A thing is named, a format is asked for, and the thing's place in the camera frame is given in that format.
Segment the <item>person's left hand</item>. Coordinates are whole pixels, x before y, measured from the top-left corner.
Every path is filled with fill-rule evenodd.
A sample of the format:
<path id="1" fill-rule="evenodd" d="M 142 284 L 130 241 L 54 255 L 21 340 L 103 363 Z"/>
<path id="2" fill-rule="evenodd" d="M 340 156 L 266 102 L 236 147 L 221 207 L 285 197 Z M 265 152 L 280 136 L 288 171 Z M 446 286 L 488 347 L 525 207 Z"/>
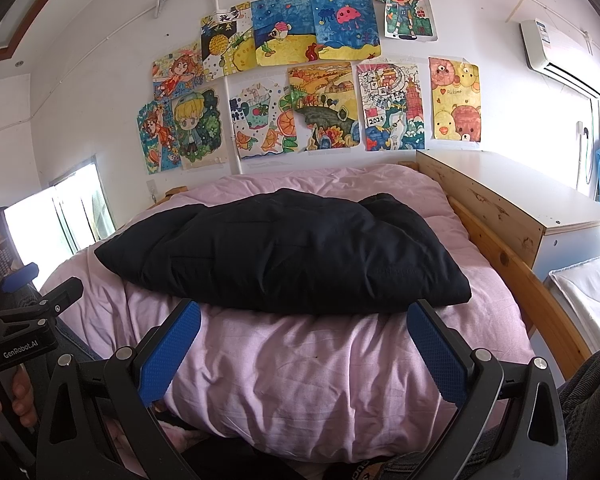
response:
<path id="1" fill-rule="evenodd" d="M 20 364 L 12 378 L 12 410 L 19 417 L 20 424 L 32 428 L 38 422 L 38 414 L 33 401 L 33 389 L 29 374 L 23 364 Z"/>

